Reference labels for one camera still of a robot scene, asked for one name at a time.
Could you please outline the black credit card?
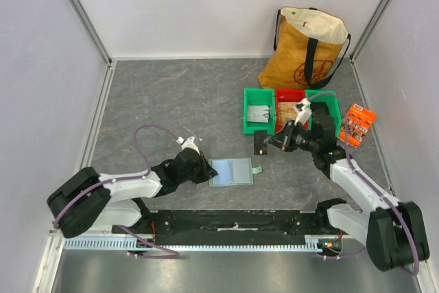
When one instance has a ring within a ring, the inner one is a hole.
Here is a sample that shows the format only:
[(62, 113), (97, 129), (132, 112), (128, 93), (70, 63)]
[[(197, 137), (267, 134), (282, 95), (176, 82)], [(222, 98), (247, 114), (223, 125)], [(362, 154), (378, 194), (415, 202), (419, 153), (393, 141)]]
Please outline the black credit card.
[(265, 140), (268, 138), (267, 130), (255, 130), (253, 134), (254, 155), (267, 155), (268, 145)]

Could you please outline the light green card holder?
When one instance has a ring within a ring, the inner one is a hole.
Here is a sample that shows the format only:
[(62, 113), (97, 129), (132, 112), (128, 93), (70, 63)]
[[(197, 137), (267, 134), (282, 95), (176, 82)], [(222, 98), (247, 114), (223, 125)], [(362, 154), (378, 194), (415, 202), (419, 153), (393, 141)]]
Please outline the light green card holder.
[(209, 180), (210, 187), (252, 185), (254, 176), (262, 172), (261, 166), (253, 167), (251, 158), (210, 159), (209, 165), (217, 172)]

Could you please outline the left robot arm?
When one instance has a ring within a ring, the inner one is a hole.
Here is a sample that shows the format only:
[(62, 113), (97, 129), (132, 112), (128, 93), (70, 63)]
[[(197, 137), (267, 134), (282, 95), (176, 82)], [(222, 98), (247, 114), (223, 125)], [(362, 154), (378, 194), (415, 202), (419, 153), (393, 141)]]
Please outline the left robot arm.
[(151, 217), (137, 200), (165, 196), (183, 183), (204, 183), (217, 175), (202, 152), (185, 148), (145, 172), (110, 175), (85, 167), (48, 197), (47, 206), (65, 238), (99, 225), (122, 224), (144, 233)]

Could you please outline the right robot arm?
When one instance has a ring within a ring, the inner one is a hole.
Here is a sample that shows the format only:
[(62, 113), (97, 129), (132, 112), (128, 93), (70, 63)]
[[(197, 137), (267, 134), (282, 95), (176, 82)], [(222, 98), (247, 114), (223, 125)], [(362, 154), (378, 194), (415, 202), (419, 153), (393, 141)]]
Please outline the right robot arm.
[(324, 234), (339, 229), (361, 243), (381, 271), (407, 269), (417, 275), (420, 263), (429, 259), (429, 244), (420, 207), (401, 202), (381, 188), (357, 165), (346, 148), (338, 145), (333, 118), (319, 110), (311, 130), (288, 121), (265, 143), (283, 152), (311, 153), (314, 165), (339, 185), (359, 206), (354, 210), (340, 199), (318, 204), (315, 228)]

